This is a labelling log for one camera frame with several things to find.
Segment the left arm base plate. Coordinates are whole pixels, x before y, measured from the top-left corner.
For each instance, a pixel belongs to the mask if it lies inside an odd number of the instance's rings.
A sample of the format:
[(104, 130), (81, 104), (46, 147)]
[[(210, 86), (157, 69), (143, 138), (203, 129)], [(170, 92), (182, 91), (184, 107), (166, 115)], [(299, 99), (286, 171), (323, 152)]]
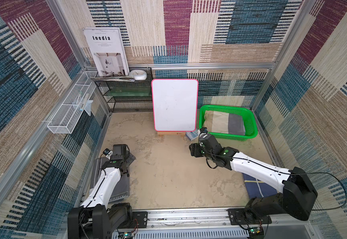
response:
[(145, 229), (148, 223), (148, 212), (133, 212), (132, 218), (123, 222), (118, 229)]

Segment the green plastic basket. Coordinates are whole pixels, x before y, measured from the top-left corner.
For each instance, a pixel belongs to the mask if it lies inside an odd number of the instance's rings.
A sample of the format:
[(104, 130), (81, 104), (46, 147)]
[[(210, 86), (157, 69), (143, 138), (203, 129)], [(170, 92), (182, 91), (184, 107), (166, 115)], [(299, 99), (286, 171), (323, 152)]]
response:
[(253, 112), (246, 108), (204, 105), (199, 110), (198, 127), (217, 138), (246, 141), (258, 135)]

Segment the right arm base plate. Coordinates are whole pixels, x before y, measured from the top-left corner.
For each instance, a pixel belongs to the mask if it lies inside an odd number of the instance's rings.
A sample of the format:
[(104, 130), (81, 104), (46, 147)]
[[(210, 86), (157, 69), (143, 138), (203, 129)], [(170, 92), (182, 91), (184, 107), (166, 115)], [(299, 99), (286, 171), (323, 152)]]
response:
[(272, 223), (269, 216), (258, 217), (251, 212), (246, 212), (244, 208), (231, 208), (227, 209), (227, 212), (231, 225), (248, 226)]

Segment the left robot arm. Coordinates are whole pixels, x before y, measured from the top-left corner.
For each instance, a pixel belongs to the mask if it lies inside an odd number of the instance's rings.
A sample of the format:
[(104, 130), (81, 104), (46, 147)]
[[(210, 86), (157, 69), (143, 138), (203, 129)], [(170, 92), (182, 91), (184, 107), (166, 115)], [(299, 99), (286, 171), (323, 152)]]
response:
[(67, 237), (69, 239), (110, 239), (119, 227), (130, 227), (133, 218), (129, 203), (118, 203), (108, 207), (113, 191), (125, 176), (129, 176), (129, 164), (133, 162), (126, 144), (116, 144), (108, 152), (109, 161), (100, 169), (98, 182), (87, 199), (67, 216)]

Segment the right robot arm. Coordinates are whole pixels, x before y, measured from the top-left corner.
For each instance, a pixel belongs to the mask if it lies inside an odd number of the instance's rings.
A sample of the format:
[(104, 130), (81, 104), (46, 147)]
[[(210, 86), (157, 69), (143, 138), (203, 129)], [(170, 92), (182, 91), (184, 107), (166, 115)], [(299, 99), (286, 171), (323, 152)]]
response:
[(198, 142), (189, 146), (193, 157), (204, 157), (215, 167), (226, 168), (261, 180), (277, 191), (267, 197), (249, 200), (241, 215), (241, 222), (254, 224), (265, 217), (287, 214), (300, 221), (308, 221), (314, 211), (318, 192), (309, 178), (310, 173), (299, 167), (276, 167), (254, 159), (238, 149), (222, 147), (205, 127), (200, 129)]

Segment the beige grey pillowcase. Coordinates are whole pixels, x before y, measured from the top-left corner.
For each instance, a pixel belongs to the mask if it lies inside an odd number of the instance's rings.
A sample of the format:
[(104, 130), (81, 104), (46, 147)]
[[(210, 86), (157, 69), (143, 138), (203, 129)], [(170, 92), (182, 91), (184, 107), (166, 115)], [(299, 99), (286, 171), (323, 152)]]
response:
[(203, 127), (209, 132), (245, 135), (243, 117), (237, 114), (205, 111)]

